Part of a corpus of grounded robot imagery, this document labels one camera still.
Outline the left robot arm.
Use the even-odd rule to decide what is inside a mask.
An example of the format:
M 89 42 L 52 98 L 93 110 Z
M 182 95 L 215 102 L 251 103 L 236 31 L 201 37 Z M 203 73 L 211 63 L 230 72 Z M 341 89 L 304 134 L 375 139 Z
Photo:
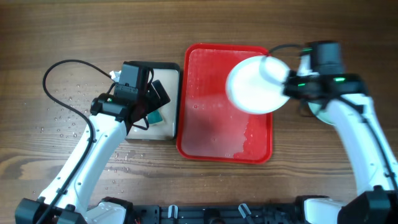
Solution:
M 139 223 L 131 202 L 106 197 L 88 209 L 94 187 L 109 158 L 139 120 L 169 103 L 154 71 L 157 62 L 124 62 L 119 80 L 91 103 L 84 134 L 50 185 L 36 200 L 24 198 L 16 223 Z

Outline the white plate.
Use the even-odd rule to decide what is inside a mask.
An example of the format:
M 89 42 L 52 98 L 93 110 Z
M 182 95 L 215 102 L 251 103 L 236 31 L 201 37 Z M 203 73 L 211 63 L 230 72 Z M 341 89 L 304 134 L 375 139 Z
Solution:
M 226 94 L 237 109 L 249 114 L 267 114 L 283 106 L 290 68 L 271 56 L 255 56 L 239 62 L 226 79 Z

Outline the light blue plate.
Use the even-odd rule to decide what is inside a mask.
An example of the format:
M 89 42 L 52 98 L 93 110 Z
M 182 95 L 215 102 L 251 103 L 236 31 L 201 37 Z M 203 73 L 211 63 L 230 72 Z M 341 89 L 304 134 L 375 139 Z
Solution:
M 308 102 L 308 107 L 317 119 L 319 119 L 320 121 L 322 121 L 326 124 L 329 124 L 332 126 L 334 125 L 334 123 L 330 119 L 327 111 L 322 110 L 321 109 L 322 106 L 320 104 Z

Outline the green yellow sponge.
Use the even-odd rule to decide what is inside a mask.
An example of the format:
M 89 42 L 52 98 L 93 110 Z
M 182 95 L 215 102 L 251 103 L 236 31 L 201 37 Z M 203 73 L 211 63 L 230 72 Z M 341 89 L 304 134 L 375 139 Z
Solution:
M 164 119 L 159 110 L 155 110 L 147 115 L 147 120 L 150 126 L 158 125 L 164 122 Z

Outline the red plastic tray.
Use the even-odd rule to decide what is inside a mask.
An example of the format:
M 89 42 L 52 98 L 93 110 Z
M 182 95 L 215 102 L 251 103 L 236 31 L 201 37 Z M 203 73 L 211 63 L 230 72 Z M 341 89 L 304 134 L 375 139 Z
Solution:
M 272 114 L 238 110 L 226 95 L 235 65 L 264 47 L 193 44 L 185 53 L 177 149 L 187 159 L 262 164 L 272 155 Z

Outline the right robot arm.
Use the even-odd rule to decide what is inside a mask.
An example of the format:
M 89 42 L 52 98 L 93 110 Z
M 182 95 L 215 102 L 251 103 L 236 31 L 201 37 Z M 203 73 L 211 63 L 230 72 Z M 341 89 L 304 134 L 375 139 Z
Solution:
M 397 223 L 397 159 L 377 120 L 373 99 L 363 79 L 345 73 L 339 43 L 309 42 L 295 75 L 284 83 L 284 94 L 320 105 L 348 155 L 357 197 L 347 204 L 330 198 L 307 198 L 308 223 Z

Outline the black water tray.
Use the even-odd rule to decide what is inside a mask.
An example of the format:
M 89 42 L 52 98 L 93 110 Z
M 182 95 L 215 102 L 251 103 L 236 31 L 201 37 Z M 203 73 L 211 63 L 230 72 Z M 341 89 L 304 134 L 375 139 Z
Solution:
M 141 140 L 172 140 L 175 138 L 178 125 L 178 104 L 182 84 L 180 67 L 178 64 L 172 62 L 149 62 L 149 64 L 154 70 L 153 81 L 160 80 L 170 98 L 170 102 L 168 104 L 158 109 L 164 122 L 154 126 L 149 125 L 149 129 L 146 131 L 133 127 L 126 138 Z

